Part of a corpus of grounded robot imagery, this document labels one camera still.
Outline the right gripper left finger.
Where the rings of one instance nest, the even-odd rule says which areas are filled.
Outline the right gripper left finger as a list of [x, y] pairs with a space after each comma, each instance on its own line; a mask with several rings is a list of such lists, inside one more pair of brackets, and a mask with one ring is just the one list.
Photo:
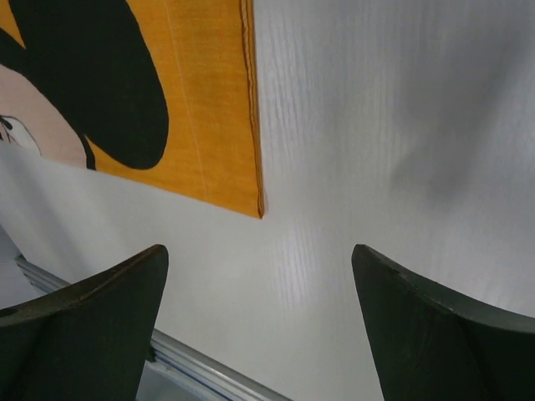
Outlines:
[[1, 311], [3, 400], [133, 400], [161, 304], [154, 245], [75, 284]]

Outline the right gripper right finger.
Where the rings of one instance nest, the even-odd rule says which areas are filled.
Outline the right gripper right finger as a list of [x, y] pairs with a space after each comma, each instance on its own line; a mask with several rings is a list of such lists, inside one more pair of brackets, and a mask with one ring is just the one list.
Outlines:
[[386, 400], [532, 400], [534, 320], [418, 275], [366, 245], [354, 282]]

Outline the orange Mickey Mouse placemat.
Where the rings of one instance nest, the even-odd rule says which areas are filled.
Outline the orange Mickey Mouse placemat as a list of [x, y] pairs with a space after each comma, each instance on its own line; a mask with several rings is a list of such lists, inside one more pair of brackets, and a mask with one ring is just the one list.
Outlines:
[[1, 140], [262, 217], [249, 1], [4, 1]]

